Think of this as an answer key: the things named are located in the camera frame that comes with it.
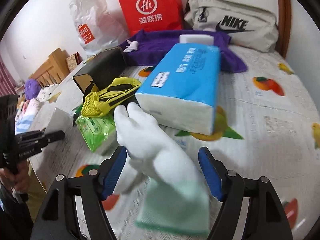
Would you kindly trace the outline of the person's left hand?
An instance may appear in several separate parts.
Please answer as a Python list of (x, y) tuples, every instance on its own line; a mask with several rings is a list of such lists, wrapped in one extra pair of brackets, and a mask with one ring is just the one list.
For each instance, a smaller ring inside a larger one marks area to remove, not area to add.
[(1, 168), (1, 183), (12, 193), (12, 189), (20, 193), (27, 193), (30, 186), (29, 163), (27, 160), (17, 165), (18, 174), (12, 174), (7, 168)]

